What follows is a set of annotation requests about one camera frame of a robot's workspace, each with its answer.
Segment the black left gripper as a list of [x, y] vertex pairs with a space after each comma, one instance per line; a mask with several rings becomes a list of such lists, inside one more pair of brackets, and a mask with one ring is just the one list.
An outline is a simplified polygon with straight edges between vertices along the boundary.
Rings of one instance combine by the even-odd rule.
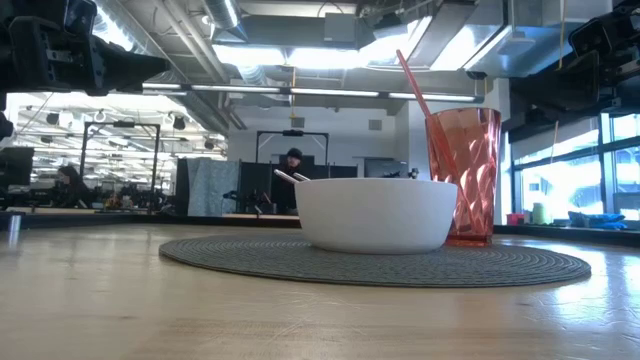
[[144, 82], [170, 69], [167, 59], [127, 51], [92, 34], [71, 34], [39, 17], [14, 18], [7, 35], [9, 92], [141, 92]]

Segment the red faceted plastic cup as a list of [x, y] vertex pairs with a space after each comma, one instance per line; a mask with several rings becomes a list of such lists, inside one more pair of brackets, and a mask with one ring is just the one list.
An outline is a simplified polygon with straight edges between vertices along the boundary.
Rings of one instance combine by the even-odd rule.
[[491, 244], [498, 173], [501, 114], [490, 108], [444, 110], [425, 120], [431, 179], [457, 187], [445, 243]]

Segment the red plastic straw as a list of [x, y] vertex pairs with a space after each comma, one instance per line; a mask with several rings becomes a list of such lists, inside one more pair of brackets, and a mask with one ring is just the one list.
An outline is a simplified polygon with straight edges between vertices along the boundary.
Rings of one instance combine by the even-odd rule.
[[413, 73], [410, 70], [409, 65], [407, 64], [407, 61], [405, 59], [405, 57], [403, 56], [402, 52], [400, 50], [396, 51], [396, 55], [398, 57], [398, 60], [404, 70], [404, 73], [408, 79], [408, 82], [414, 92], [414, 95], [416, 97], [416, 101], [418, 102], [421, 110], [423, 111], [424, 115], [425, 115], [425, 125], [427, 128], [427, 135], [429, 137], [429, 144], [436, 150], [440, 152], [441, 157], [444, 160], [444, 164], [442, 165], [442, 168], [448, 170], [450, 172], [450, 175], [452, 176], [452, 180], [453, 183], [457, 186], [458, 191], [460, 192], [459, 198], [462, 199], [463, 204], [465, 205], [466, 209], [467, 209], [467, 215], [468, 215], [468, 219], [469, 219], [469, 223], [470, 223], [470, 228], [468, 231], [461, 231], [459, 229], [457, 229], [455, 231], [455, 237], [458, 238], [460, 241], [465, 240], [465, 241], [471, 241], [472, 239], [476, 239], [477, 235], [472, 233], [473, 230], [473, 216], [472, 216], [472, 212], [471, 212], [471, 206], [469, 203], [468, 198], [466, 197], [466, 195], [464, 194], [464, 190], [462, 189], [462, 186], [460, 184], [460, 173], [457, 170], [457, 166], [455, 163], [455, 160], [453, 158], [453, 155], [450, 151], [450, 147], [447, 143], [446, 140], [446, 136], [445, 136], [445, 132], [444, 129], [442, 127], [442, 125], [439, 123], [438, 118], [436, 115], [433, 115], [424, 99], [423, 93], [413, 75]]

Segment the person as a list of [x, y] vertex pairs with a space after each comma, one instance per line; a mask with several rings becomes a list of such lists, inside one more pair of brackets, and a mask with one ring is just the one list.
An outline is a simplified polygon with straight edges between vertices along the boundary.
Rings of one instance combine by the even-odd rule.
[[[276, 169], [289, 176], [294, 173], [308, 176], [310, 167], [303, 164], [302, 152], [298, 148], [291, 148], [286, 154], [286, 160]], [[274, 175], [271, 183], [271, 200], [276, 204], [278, 214], [297, 215], [295, 187], [277, 175]]]
[[70, 165], [62, 166], [57, 171], [61, 188], [54, 206], [59, 208], [91, 209], [92, 196], [78, 171]]

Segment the blue bag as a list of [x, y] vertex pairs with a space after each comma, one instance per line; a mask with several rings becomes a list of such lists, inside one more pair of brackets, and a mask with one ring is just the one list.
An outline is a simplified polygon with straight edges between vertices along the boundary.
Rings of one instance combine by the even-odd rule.
[[572, 227], [604, 230], [627, 229], [627, 225], [624, 223], [625, 216], [620, 214], [584, 214], [580, 212], [569, 212], [568, 215]]

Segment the grey cloth cover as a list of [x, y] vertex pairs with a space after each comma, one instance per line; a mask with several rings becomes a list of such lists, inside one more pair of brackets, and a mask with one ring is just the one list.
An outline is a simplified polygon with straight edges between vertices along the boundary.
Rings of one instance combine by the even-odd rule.
[[187, 160], [189, 180], [188, 215], [221, 217], [233, 211], [223, 195], [238, 188], [240, 164], [209, 158]]

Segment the black monitor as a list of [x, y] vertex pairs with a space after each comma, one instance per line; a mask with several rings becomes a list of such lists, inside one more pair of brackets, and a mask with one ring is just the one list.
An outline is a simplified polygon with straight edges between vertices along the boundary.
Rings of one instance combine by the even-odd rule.
[[0, 188], [11, 185], [29, 186], [34, 149], [9, 147], [0, 150]]

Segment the black partition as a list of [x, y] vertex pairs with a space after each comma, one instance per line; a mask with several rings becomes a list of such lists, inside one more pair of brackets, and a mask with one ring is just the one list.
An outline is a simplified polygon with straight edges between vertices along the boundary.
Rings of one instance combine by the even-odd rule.
[[[241, 164], [238, 187], [234, 197], [236, 213], [262, 215], [278, 213], [278, 205], [273, 199], [272, 188], [275, 178], [274, 170], [280, 167], [280, 164], [272, 163], [244, 162]], [[310, 179], [356, 178], [358, 167], [306, 164], [301, 167], [299, 173]]]

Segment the long LED light bar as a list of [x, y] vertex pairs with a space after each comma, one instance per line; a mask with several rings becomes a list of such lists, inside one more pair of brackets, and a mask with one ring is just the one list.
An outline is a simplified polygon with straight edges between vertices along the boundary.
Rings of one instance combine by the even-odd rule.
[[370, 90], [346, 90], [346, 89], [319, 89], [300, 87], [270, 87], [270, 86], [240, 86], [240, 85], [202, 85], [202, 84], [172, 84], [172, 83], [143, 83], [144, 90], [159, 90], [169, 92], [226, 92], [240, 94], [260, 94], [260, 95], [304, 95], [304, 96], [331, 96], [331, 97], [353, 97], [353, 98], [376, 98], [391, 100], [426, 100], [437, 102], [461, 102], [479, 103], [484, 100], [477, 95], [451, 95], [422, 93], [415, 95], [409, 92], [385, 92]]

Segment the grey ceiling box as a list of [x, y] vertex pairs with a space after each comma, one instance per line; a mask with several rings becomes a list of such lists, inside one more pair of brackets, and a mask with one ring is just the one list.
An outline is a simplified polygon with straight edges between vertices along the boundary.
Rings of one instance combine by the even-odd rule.
[[326, 13], [324, 16], [324, 41], [354, 43], [356, 18], [351, 14]]

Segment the round grey woven placemat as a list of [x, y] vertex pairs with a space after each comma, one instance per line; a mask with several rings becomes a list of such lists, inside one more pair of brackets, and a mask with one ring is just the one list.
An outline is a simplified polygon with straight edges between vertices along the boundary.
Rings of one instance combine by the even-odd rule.
[[297, 234], [213, 236], [171, 240], [159, 254], [226, 273], [312, 283], [398, 288], [491, 288], [581, 280], [584, 260], [512, 245], [442, 247], [410, 255], [323, 250]]

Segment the rectangular silver ventilation duct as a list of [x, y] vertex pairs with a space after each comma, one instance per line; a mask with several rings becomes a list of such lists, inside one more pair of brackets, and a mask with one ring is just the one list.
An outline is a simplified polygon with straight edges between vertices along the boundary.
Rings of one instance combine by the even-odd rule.
[[356, 14], [374, 37], [359, 62], [393, 69], [525, 76], [570, 52], [569, 33], [617, 0], [375, 0]]

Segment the black frame stand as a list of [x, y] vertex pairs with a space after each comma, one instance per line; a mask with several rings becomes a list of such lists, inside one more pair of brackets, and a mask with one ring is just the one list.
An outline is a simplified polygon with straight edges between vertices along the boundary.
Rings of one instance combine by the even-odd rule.
[[269, 134], [269, 135], [280, 135], [280, 136], [284, 136], [284, 137], [305, 137], [305, 136], [309, 136], [309, 137], [313, 137], [313, 136], [322, 136], [325, 138], [325, 145], [324, 145], [324, 150], [325, 150], [325, 167], [326, 167], [326, 171], [327, 171], [327, 177], [330, 177], [331, 175], [331, 164], [329, 161], [329, 142], [330, 142], [330, 134], [326, 133], [326, 132], [304, 132], [302, 130], [294, 130], [294, 129], [290, 129], [290, 130], [282, 130], [282, 131], [272, 131], [272, 130], [258, 130], [256, 132], [256, 138], [255, 138], [255, 162], [258, 163], [259, 162], [259, 152], [260, 152], [260, 148], [261, 148], [261, 142], [260, 142], [260, 137], [263, 134]]
[[96, 122], [96, 121], [89, 121], [89, 122], [84, 122], [83, 124], [83, 136], [82, 136], [82, 147], [81, 147], [81, 155], [80, 155], [80, 166], [79, 166], [79, 177], [80, 180], [84, 180], [84, 170], [85, 170], [85, 162], [86, 162], [86, 155], [87, 155], [87, 146], [88, 146], [88, 141], [89, 141], [89, 130], [92, 126], [98, 126], [100, 129], [104, 128], [105, 126], [111, 126], [114, 128], [136, 128], [136, 127], [143, 127], [143, 128], [154, 128], [155, 129], [155, 143], [154, 143], [154, 152], [153, 152], [153, 165], [152, 165], [152, 176], [151, 176], [151, 186], [150, 186], [150, 193], [148, 196], [148, 205], [147, 205], [147, 214], [148, 215], [152, 215], [154, 208], [155, 208], [155, 203], [156, 201], [154, 200], [154, 194], [155, 194], [155, 186], [156, 186], [156, 176], [157, 176], [157, 170], [158, 170], [158, 155], [159, 155], [159, 145], [160, 145], [160, 135], [161, 135], [161, 128], [160, 125], [158, 124], [144, 124], [144, 123], [136, 123], [135, 121], [125, 121], [125, 120], [116, 120], [116, 121], [110, 121], [110, 122]]

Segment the black window frame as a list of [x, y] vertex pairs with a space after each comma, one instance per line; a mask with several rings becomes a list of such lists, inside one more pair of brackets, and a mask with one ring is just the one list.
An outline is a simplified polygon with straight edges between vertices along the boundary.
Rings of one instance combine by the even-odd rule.
[[512, 89], [503, 123], [496, 207], [501, 217], [546, 208], [548, 223], [569, 212], [620, 214], [640, 226], [640, 114], [611, 117], [604, 104], [583, 113], [533, 105]]

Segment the silver metal post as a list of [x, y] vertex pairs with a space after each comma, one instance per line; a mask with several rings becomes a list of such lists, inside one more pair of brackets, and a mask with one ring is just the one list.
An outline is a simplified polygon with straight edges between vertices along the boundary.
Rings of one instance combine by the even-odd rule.
[[15, 247], [18, 243], [22, 218], [24, 214], [22, 212], [10, 212], [8, 217], [8, 243], [10, 246]]

